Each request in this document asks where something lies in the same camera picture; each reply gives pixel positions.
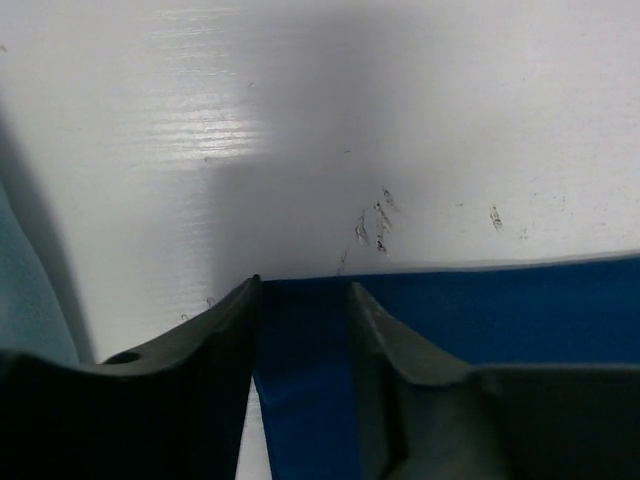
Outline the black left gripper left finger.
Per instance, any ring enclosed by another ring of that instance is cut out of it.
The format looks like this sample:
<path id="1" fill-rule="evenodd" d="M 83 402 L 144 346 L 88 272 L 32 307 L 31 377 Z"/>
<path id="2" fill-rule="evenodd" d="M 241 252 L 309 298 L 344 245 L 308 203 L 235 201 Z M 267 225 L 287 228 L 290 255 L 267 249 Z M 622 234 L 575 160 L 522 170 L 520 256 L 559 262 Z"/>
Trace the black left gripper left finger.
<path id="1" fill-rule="evenodd" d="M 106 362 L 1 354 L 5 479 L 232 479 L 263 289 L 219 303 Z"/>

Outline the dark blue t shirt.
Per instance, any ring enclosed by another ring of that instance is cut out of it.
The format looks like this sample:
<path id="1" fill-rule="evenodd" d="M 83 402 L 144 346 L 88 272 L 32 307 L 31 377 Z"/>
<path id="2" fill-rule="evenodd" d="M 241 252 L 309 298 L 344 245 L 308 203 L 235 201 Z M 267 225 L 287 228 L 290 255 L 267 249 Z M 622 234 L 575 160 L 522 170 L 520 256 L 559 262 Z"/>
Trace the dark blue t shirt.
<path id="1" fill-rule="evenodd" d="M 257 365 L 276 479 L 357 479 L 346 277 L 268 281 Z M 635 258 L 362 278 L 382 306 L 472 363 L 639 360 Z"/>

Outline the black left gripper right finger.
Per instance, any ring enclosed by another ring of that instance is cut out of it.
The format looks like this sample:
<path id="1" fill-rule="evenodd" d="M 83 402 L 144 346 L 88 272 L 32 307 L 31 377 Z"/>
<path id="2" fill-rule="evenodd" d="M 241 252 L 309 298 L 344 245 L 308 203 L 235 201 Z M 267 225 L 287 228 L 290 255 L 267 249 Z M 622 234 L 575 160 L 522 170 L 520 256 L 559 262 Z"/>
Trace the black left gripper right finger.
<path id="1" fill-rule="evenodd" d="M 635 479 L 639 369 L 468 363 L 360 283 L 348 338 L 366 479 Z"/>

